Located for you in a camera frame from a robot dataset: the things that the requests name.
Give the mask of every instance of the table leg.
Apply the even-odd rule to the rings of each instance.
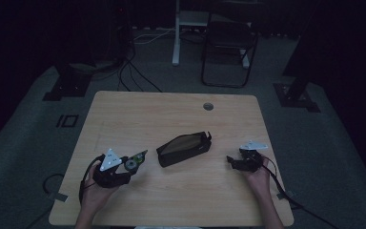
[[[172,65],[177,66],[180,56],[180,0],[176,0],[175,24]]]

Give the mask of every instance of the hand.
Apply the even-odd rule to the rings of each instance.
[[[267,167],[269,159],[263,157],[263,165]],[[256,172],[241,172],[248,181],[249,186],[254,191],[260,207],[260,214],[266,229],[283,229],[283,223],[275,210],[270,194],[270,172],[264,167],[260,167]]]
[[[93,173],[97,165],[89,170],[89,178],[85,181],[85,190],[81,204],[81,210],[75,224],[75,228],[91,228],[93,218],[100,209],[102,209],[110,196],[119,188],[102,188],[93,180]]]
[[[269,159],[263,157],[263,165],[267,167]],[[248,181],[254,194],[259,198],[262,195],[270,196],[270,173],[265,168],[260,167],[256,172],[251,173],[241,171],[242,175]]]
[[[85,181],[85,190],[81,204],[81,210],[96,214],[102,209],[110,196],[119,188],[102,188],[93,180],[93,173],[97,165],[94,165],[89,170],[89,178]]]

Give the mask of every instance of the dark background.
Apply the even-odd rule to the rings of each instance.
[[[366,1],[266,0],[273,35],[299,43],[284,74],[325,89],[366,165]],[[139,29],[174,26],[173,0],[135,0],[126,7]],[[36,77],[56,62],[119,57],[123,1],[0,0],[0,130]],[[182,0],[182,10],[209,1]]]

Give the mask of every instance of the forearm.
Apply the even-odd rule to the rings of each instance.
[[[92,227],[94,213],[81,210],[76,220],[75,229],[90,229]]]
[[[266,229],[280,229],[284,228],[277,211],[275,210],[275,205],[273,204],[272,197],[270,193],[263,195],[256,195],[257,201],[260,207],[260,214],[263,219],[263,224]]]

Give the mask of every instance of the gray carpet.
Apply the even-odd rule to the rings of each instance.
[[[171,38],[136,45],[132,63],[163,92],[255,95],[282,179],[294,198],[339,228],[366,228],[366,170],[324,91],[314,84],[308,86],[321,113],[282,108],[275,94],[273,83],[293,80],[281,74],[295,45],[296,41],[286,38],[261,39],[251,80],[243,89],[203,86],[199,78],[201,45],[193,42],[182,41],[178,67],[172,66]],[[208,75],[245,74],[240,66],[224,66],[218,71],[213,64],[209,66]],[[134,70],[132,74],[144,91],[156,91]],[[58,77],[55,69],[36,79],[0,133],[0,228],[71,228],[49,224],[49,213],[45,213],[52,201],[42,184],[50,175],[65,173],[94,94],[117,90],[116,74],[109,75],[95,75],[85,97],[64,97],[57,102],[42,101]],[[122,75],[132,91],[139,91],[129,68]],[[75,127],[56,127],[61,115],[79,115]],[[54,177],[48,188],[58,190],[60,182],[60,177]],[[330,228],[301,210],[294,210],[294,216],[290,228]]]

